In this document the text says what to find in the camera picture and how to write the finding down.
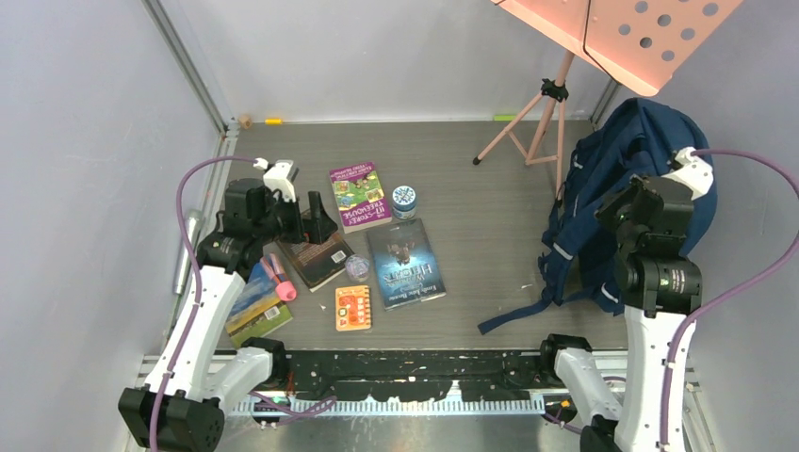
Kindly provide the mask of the navy blue backpack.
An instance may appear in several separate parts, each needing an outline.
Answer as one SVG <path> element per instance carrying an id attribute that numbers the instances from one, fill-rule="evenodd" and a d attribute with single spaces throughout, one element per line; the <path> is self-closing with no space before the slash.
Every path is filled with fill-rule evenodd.
<path id="1" fill-rule="evenodd" d="M 596 210 L 629 187 L 633 177 L 667 174 L 675 152 L 708 146 L 697 123 L 668 105 L 629 98 L 617 106 L 571 153 L 560 197 L 542 234 L 546 251 L 538 259 L 544 282 L 539 300 L 481 322 L 479 332 L 578 300 L 590 300 L 611 315 L 623 313 L 613 277 L 616 239 L 597 221 Z"/>

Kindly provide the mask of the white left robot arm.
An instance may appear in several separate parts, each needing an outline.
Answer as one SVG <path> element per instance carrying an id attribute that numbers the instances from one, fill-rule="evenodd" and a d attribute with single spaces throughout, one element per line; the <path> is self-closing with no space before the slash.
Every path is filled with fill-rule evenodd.
<path id="1" fill-rule="evenodd" d="M 151 451 L 213 451 L 225 418 L 262 385 L 281 388 L 289 375 L 282 342 L 250 338 L 220 371 L 210 374 L 217 342 L 236 299 L 271 242 L 320 245 L 337 230 L 317 191 L 309 207 L 285 188 L 246 178 L 230 183 L 214 229 L 192 257 L 189 299 L 154 369 L 126 388 L 118 410 L 134 440 Z"/>

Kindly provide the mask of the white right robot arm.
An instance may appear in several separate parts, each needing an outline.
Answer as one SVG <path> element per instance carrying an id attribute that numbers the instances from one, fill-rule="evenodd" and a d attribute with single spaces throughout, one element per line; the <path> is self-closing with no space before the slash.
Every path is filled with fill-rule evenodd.
<path id="1" fill-rule="evenodd" d="M 702 275 L 680 256 L 693 192 L 665 177 L 635 177 L 606 199 L 597 221 L 616 236 L 614 278 L 629 340 L 625 395 L 618 400 L 583 337 L 550 334 L 538 374 L 565 385 L 583 427 L 582 451 L 682 451 L 687 350 L 701 304 Z"/>

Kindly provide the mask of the dark brown book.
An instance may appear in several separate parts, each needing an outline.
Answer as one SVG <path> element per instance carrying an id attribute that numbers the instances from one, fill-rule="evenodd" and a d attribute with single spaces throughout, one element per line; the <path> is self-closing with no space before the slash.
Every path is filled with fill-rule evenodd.
<path id="1" fill-rule="evenodd" d="M 277 247 L 310 292 L 316 292 L 344 272 L 346 261 L 354 255 L 340 232 L 333 233 L 321 245 L 278 242 Z"/>

